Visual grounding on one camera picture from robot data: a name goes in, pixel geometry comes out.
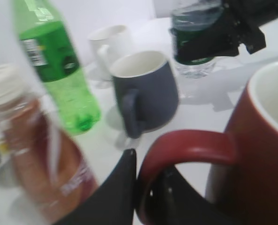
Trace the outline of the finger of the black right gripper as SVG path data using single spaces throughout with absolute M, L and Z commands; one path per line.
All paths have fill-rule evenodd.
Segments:
M 176 61 L 184 65 L 218 56 L 237 56 L 238 40 L 229 25 L 215 23 L 199 31 L 176 30 Z

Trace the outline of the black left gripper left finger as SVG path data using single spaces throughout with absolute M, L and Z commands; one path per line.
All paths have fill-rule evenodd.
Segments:
M 137 178 L 135 149 L 125 150 L 104 183 L 57 225 L 131 225 Z

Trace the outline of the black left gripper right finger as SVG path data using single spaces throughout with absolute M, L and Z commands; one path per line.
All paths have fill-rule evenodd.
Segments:
M 238 224 L 205 200 L 174 166 L 157 176 L 151 191 L 145 209 L 149 225 Z

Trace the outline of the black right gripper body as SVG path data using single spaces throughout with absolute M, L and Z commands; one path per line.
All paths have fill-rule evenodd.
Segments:
M 239 42 L 253 54 L 266 47 L 262 25 L 278 19 L 278 0 L 224 0 L 224 8 L 235 21 Z

